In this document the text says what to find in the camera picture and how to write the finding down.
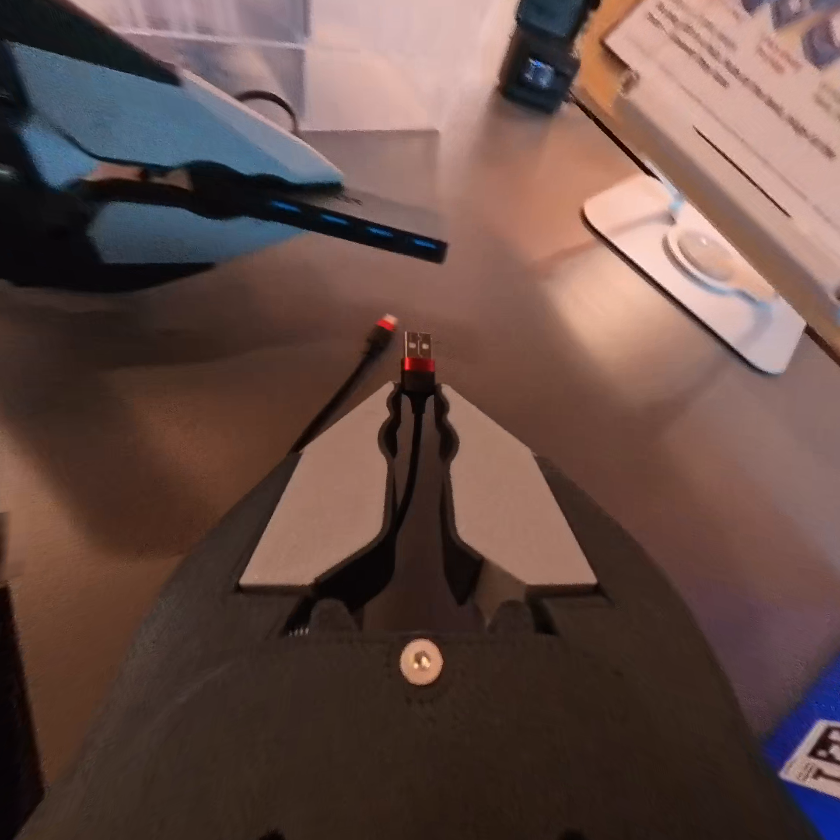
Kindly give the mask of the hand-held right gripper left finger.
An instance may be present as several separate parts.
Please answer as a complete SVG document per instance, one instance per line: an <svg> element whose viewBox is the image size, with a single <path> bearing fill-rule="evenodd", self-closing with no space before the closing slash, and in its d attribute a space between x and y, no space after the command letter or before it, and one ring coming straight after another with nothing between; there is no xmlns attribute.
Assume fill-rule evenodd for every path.
<svg viewBox="0 0 840 840"><path fill-rule="evenodd" d="M363 607L394 568L393 431L397 384L387 382L303 448L239 588Z"/></svg>

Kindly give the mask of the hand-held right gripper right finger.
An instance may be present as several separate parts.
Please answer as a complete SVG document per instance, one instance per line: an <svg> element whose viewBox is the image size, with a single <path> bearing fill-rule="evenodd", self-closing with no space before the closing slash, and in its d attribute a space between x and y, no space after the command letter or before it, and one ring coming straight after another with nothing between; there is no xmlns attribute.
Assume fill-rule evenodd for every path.
<svg viewBox="0 0 840 840"><path fill-rule="evenodd" d="M435 398L445 578L458 604L596 591L535 454L450 385Z"/></svg>

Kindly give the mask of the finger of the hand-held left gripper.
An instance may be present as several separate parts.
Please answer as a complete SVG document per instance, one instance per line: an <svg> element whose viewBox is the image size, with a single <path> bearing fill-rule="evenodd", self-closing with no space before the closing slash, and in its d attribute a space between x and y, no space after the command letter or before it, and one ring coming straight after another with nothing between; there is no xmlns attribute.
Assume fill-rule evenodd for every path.
<svg viewBox="0 0 840 840"><path fill-rule="evenodd" d="M49 186L67 186L100 161L165 171L215 164L293 185L343 183L304 141L190 72L176 72L171 84L27 45L10 51L28 105L20 135Z"/></svg>
<svg viewBox="0 0 840 840"><path fill-rule="evenodd" d="M296 237L295 227L250 217L212 219L180 207L111 203L87 235L111 265L220 264Z"/></svg>

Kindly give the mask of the black usb hub with cable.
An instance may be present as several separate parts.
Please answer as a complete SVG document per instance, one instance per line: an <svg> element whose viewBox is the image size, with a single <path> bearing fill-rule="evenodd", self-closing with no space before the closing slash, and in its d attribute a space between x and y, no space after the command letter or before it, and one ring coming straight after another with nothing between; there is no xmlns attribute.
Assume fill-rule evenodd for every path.
<svg viewBox="0 0 840 840"><path fill-rule="evenodd" d="M304 233L441 264L447 243L437 217L416 206L351 190L341 172L292 129L184 77L185 126L174 129L160 167L184 170L201 219L191 244L222 264Z"/></svg>

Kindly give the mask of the clear plastic bin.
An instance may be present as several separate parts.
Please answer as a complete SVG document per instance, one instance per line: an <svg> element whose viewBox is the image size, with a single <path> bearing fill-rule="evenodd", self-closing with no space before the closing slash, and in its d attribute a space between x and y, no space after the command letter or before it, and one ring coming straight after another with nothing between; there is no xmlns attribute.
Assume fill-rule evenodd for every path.
<svg viewBox="0 0 840 840"><path fill-rule="evenodd" d="M313 39L310 2L116 1L96 15L154 58L296 132L438 131L393 60Z"/></svg>

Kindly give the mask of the white stand base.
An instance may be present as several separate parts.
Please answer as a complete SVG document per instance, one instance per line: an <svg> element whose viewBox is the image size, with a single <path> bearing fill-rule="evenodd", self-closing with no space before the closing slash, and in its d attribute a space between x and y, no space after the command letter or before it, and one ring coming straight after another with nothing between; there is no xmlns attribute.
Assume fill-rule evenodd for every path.
<svg viewBox="0 0 840 840"><path fill-rule="evenodd" d="M671 184L633 175L588 199L582 215L619 256L753 369L767 375L787 370L804 319Z"/></svg>

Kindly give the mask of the black device with display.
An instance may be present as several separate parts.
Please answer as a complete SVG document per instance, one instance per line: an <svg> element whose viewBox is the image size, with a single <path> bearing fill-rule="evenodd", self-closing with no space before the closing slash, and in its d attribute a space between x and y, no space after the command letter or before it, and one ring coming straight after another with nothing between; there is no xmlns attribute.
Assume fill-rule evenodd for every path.
<svg viewBox="0 0 840 840"><path fill-rule="evenodd" d="M581 68L576 43L600 1L520 1L502 61L504 99L553 115L570 98Z"/></svg>

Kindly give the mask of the instruction sign board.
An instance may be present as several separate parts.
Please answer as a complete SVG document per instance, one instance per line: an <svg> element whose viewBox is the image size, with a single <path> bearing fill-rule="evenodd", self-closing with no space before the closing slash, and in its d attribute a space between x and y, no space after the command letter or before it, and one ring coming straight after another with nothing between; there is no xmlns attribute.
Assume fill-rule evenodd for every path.
<svg viewBox="0 0 840 840"><path fill-rule="evenodd" d="M575 89L838 359L838 2L602 2Z"/></svg>

